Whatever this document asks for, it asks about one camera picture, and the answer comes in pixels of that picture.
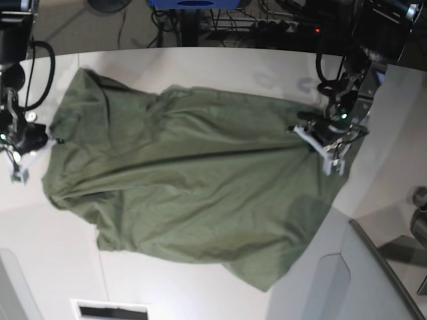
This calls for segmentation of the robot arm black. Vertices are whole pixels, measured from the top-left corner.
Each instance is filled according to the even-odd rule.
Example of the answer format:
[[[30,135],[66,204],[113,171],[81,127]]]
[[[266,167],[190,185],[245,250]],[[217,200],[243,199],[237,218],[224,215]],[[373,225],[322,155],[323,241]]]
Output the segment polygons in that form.
[[[47,98],[56,67],[52,46],[33,38],[38,8],[38,1],[1,2],[1,150],[13,150],[20,155],[43,148],[48,140],[46,126],[26,118]],[[35,57],[38,47],[46,50],[50,58],[46,88],[35,103],[20,106],[18,92],[25,84],[21,62],[29,51]]]
[[[335,79],[322,73],[326,40],[316,53],[318,91],[328,104],[309,128],[323,146],[351,143],[367,134],[374,96],[388,66],[400,60],[425,1],[357,1],[356,5],[351,25],[332,34],[344,50]]]

